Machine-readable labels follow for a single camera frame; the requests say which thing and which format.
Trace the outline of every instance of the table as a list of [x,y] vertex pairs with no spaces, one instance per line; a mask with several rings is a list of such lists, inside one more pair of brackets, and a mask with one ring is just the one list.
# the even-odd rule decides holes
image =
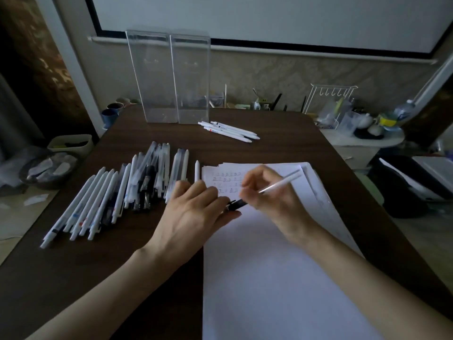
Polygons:
[[[151,141],[190,150],[195,160],[280,163],[308,161],[318,172],[335,207],[365,257],[377,268],[453,319],[453,297],[386,212],[354,176],[306,115],[293,112],[221,110],[211,119],[256,132],[244,143],[209,133],[199,125],[146,123],[139,106],[126,108],[115,125],[58,193],[0,266],[0,338],[23,339],[93,288],[151,237],[164,209],[126,210],[117,224],[94,241],[60,234],[46,250],[42,238],[85,180],[102,166],[119,169]],[[199,251],[123,323],[113,339],[201,339],[203,255]]]

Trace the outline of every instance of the left hand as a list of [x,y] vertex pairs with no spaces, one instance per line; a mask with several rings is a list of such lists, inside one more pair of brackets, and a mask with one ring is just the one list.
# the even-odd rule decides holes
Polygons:
[[241,216],[223,213],[228,197],[218,197],[215,187],[199,180],[193,185],[178,181],[156,230],[144,249],[177,269],[205,244],[219,228]]

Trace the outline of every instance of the forearm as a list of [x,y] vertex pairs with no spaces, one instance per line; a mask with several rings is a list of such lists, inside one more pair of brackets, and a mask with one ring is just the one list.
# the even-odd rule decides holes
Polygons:
[[29,339],[108,339],[123,321],[173,273],[146,250],[48,321]]
[[453,323],[319,226],[301,247],[386,339],[452,339]]

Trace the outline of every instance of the projector screen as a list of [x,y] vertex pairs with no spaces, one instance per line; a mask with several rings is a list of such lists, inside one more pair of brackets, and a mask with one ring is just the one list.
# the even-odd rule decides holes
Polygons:
[[212,44],[430,58],[453,0],[86,0],[98,35],[138,25],[206,31]]

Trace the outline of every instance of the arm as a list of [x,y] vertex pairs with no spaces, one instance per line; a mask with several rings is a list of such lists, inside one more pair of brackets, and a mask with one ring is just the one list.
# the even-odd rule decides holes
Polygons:
[[106,280],[48,321],[29,339],[108,339],[123,321],[240,212],[216,188],[179,181],[150,241]]
[[260,190],[281,177],[266,166],[247,173],[241,198],[263,211],[309,254],[386,339],[453,339],[453,323],[319,226],[291,185]]

